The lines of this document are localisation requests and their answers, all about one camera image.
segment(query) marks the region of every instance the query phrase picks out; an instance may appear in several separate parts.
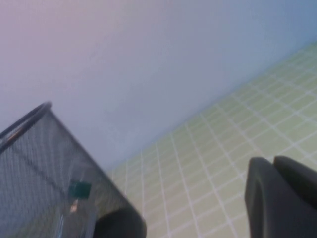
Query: green sticky note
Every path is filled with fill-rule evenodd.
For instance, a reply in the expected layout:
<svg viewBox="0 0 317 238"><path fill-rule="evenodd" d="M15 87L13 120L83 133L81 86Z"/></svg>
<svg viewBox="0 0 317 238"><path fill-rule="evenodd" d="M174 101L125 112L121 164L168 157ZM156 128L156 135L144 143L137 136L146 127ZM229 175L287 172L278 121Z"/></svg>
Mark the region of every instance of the green sticky note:
<svg viewBox="0 0 317 238"><path fill-rule="evenodd" d="M68 188L68 194L75 199L88 199L90 195L91 184L77 180L71 180Z"/></svg>

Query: white wall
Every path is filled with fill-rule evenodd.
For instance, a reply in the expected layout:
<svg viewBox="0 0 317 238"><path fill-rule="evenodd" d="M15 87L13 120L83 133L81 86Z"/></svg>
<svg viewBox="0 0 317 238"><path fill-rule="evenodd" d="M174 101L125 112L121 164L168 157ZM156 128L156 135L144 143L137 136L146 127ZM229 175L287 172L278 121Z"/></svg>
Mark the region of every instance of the white wall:
<svg viewBox="0 0 317 238"><path fill-rule="evenodd" d="M0 129L42 101L103 167L317 39L315 0L0 2Z"/></svg>

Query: trash can rim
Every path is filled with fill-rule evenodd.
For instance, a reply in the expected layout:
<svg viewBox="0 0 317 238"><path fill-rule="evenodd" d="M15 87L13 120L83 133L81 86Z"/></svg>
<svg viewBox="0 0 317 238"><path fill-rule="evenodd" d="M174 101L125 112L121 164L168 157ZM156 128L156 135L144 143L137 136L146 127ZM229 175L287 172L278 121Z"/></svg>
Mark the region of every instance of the trash can rim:
<svg viewBox="0 0 317 238"><path fill-rule="evenodd" d="M19 137L26 133L39 119L44 116L52 107L51 102L45 102L41 105L34 108L28 114L20 118L14 124L9 126L3 132L0 133L0 154L10 147ZM18 130L10 135L8 138L5 138L10 132L15 130L17 127Z"/></svg>

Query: mesh wastebasket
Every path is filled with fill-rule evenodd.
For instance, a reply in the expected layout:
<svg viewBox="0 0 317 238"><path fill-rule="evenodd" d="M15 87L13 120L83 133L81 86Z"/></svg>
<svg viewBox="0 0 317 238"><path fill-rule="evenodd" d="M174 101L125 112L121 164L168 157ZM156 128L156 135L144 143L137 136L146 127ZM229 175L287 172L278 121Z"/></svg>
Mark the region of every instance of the mesh wastebasket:
<svg viewBox="0 0 317 238"><path fill-rule="evenodd" d="M98 217L128 208L141 218L53 114L51 103L38 106L2 132L0 237L50 237L55 208L67 199L74 177L92 185Z"/></svg>

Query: green tiled floor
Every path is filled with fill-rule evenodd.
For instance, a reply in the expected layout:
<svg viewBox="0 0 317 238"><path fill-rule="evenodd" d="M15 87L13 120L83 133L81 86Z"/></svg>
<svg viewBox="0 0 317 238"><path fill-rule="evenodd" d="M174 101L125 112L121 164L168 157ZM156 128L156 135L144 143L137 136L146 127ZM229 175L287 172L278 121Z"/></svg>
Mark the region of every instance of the green tiled floor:
<svg viewBox="0 0 317 238"><path fill-rule="evenodd" d="M246 84L110 175L144 215L149 238L247 238L252 156L317 169L317 44Z"/></svg>

